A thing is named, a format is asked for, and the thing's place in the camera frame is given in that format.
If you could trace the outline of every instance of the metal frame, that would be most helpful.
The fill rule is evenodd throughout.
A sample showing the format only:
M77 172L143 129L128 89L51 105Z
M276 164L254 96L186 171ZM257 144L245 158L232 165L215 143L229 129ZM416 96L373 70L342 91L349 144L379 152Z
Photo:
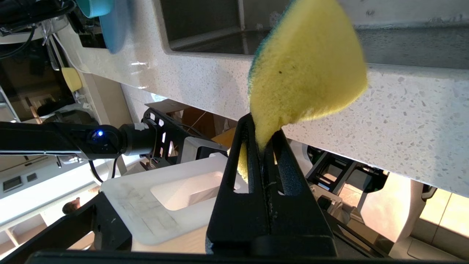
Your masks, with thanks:
M94 140L94 131L105 137ZM0 155L78 155L81 158L115 159L121 155L122 134L111 125L65 123L26 124L0 122Z
M248 194L233 192L242 143L247 148ZM222 256L337 256L331 229L285 134L276 132L259 153L251 114L236 128L206 245L207 253Z
M331 181L330 179L326 179L322 172L328 165L334 165L335 167L341 169L340 174L337 176L335 181ZM370 168L368 165L344 158L342 156L332 154L330 152L324 151L321 154L321 157L318 161L313 165L311 170L306 174L306 179L308 182L316 185L324 185L329 188L329 192L339 195L342 188L344 187L345 183L349 179L350 175L355 170L360 170L371 177L371 181L368 182L367 186L364 187L364 192L374 192L376 189L381 189L386 182L387 175L383 173L383 170L375 169L375 171L365 171L364 167Z
M417 261L408 259L340 259L340 258L282 258L213 256L195 254L168 254L145 252L97 252L97 251L42 251L35 253L27 264L449 264L445 261Z
M183 127L186 125L177 122L154 108L148 108L145 111L142 123L152 125L156 129L153 153L145 156L151 162L156 163L155 165L159 168L207 158L211 153L222 153L227 156L226 148L220 147L219 144L214 143L203 135L192 134L184 130ZM177 156L169 156L171 142L173 147L177 149Z

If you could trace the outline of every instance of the stainless steel sink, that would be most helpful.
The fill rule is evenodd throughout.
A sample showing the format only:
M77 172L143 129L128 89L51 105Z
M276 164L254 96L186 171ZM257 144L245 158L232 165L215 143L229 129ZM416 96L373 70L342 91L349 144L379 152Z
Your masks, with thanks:
M369 63L469 69L468 0L339 2ZM172 50L253 55L288 3L161 0L161 7Z

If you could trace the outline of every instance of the sponge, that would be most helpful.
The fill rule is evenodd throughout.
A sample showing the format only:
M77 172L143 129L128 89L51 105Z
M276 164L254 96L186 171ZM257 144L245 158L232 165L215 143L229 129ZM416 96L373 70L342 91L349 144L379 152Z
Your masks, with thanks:
M292 1L249 72L259 150L282 126L336 113L366 87L360 43L337 1Z

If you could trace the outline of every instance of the speckled white countertop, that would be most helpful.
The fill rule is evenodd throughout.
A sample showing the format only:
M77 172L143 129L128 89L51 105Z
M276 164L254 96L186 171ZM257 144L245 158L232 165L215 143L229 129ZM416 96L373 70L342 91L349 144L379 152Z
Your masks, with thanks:
M83 70L239 119L249 112L252 57L175 53L159 1L132 1L123 49L59 37ZM469 71L370 65L370 88L345 111L289 125L289 138L469 197Z

